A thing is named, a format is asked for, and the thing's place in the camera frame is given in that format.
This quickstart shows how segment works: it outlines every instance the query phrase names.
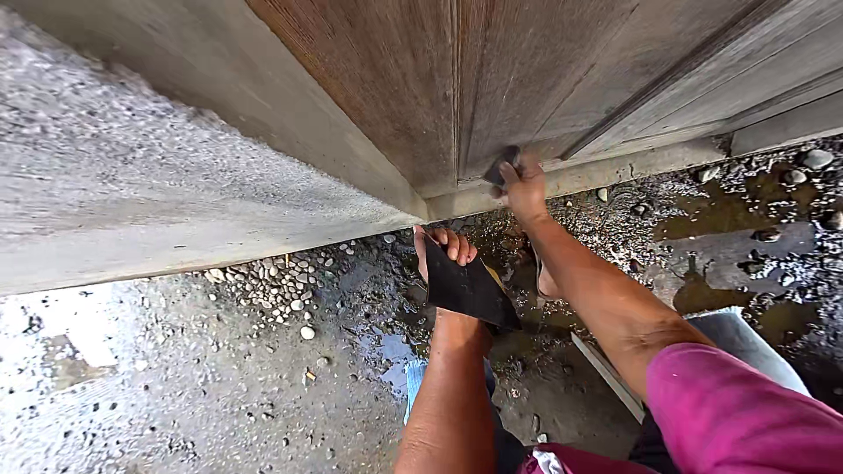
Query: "wet ground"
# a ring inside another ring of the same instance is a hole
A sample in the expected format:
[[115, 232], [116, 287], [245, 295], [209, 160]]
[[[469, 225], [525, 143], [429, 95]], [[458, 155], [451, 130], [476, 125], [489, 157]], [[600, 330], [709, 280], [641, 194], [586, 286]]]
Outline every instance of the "wet ground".
[[[550, 201], [583, 243], [683, 314], [738, 304], [820, 400], [843, 410], [843, 160], [783, 152]], [[788, 184], [793, 170], [807, 178]], [[455, 219], [524, 331], [496, 336], [493, 401], [525, 444], [622, 458], [637, 423], [540, 307], [529, 241], [505, 211]], [[0, 302], [3, 472], [389, 472], [402, 366], [432, 329], [405, 229], [212, 272]]]

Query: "magenta shirt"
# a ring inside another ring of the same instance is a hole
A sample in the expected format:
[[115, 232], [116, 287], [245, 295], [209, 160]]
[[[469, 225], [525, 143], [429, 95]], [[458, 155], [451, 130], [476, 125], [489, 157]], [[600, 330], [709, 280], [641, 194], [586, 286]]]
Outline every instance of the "magenta shirt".
[[[843, 472], [843, 417], [731, 355], [694, 343], [666, 347], [647, 367], [648, 406], [683, 473]], [[644, 473], [560, 444], [541, 444], [567, 472]], [[519, 472], [540, 474], [530, 458]]]

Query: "sanding block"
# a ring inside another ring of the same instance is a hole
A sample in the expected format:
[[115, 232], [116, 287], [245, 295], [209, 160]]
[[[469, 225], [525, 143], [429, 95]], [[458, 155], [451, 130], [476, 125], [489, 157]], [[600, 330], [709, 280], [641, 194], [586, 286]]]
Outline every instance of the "sanding block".
[[513, 168], [518, 169], [518, 157], [521, 155], [521, 148], [518, 145], [510, 145], [503, 149], [503, 153], [495, 159], [491, 164], [491, 168], [483, 175], [483, 180], [489, 181], [495, 186], [503, 188], [507, 182], [501, 175], [501, 163], [504, 161], [511, 164]]
[[425, 247], [429, 304], [501, 328], [521, 330], [513, 302], [480, 257], [461, 267], [429, 235], [425, 237]]

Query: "forearm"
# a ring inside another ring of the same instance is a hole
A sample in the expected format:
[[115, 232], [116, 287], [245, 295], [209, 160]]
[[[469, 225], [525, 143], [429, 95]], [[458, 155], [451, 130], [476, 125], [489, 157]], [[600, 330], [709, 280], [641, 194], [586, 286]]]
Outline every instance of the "forearm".
[[482, 323], [437, 311], [425, 371], [401, 440], [395, 472], [491, 473], [494, 427], [483, 373]]
[[647, 364], [658, 351], [677, 342], [711, 344], [647, 288], [580, 244], [550, 216], [522, 224], [564, 300], [642, 397], [647, 394]]

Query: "sandpaper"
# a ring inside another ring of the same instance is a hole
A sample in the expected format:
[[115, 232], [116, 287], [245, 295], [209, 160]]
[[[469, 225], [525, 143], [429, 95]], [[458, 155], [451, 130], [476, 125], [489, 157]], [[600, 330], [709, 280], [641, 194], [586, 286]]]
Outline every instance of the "sandpaper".
[[513, 302], [477, 257], [461, 267], [445, 250], [425, 238], [427, 248], [427, 302], [445, 310], [475, 317], [505, 329], [520, 331]]

